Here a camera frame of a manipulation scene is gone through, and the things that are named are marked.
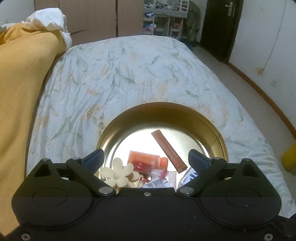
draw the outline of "dark wooden door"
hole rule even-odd
[[[219,61],[232,51],[243,0],[208,0],[201,46]]]

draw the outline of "mattress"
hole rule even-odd
[[[74,46],[46,77],[27,163],[65,162],[95,150],[106,126],[123,111],[148,102],[188,106],[222,134],[229,162],[251,158],[282,198],[281,216],[296,206],[272,148],[219,79],[183,43],[133,36]]]

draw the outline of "clothes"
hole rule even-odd
[[[200,30],[200,8],[193,3],[189,2],[188,15],[186,18],[186,41],[196,42],[196,35]]]
[[[0,34],[0,232],[18,226],[11,198],[24,180],[30,125],[46,73],[66,50],[59,30],[21,23]]]

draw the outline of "white wall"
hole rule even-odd
[[[229,62],[251,78],[296,128],[296,3],[287,0],[283,15],[285,2],[244,0]],[[265,65],[261,76],[257,71]]]
[[[207,0],[190,0],[194,2],[200,8],[200,30],[196,35],[196,40],[200,42],[202,37],[202,28],[205,21],[205,11],[207,8]]]
[[[34,11],[34,0],[4,0],[0,3],[0,25],[21,22]]]

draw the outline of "label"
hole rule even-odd
[[[181,179],[180,183],[179,183],[179,187],[185,185],[186,183],[190,182],[191,180],[193,180],[194,178],[196,178],[198,176],[198,173],[191,167],[183,176],[183,178]]]
[[[143,188],[169,188],[171,184],[166,179],[155,179],[151,182],[148,182],[143,186]]]

